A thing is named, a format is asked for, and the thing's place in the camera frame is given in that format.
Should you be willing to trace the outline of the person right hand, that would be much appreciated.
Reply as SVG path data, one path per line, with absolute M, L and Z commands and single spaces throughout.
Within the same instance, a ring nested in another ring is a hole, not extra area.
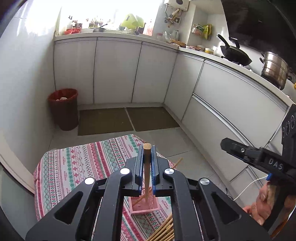
M 249 214 L 259 225 L 263 225 L 267 218 L 270 216 L 273 209 L 272 202 L 274 201 L 274 192 L 272 191 L 273 185 L 270 182 L 264 184 L 259 190 L 259 195 L 253 204 L 245 206 L 243 210 Z M 295 195 L 290 195 L 286 198 L 283 214 L 280 217 L 280 224 L 286 222 L 288 216 L 295 207 Z

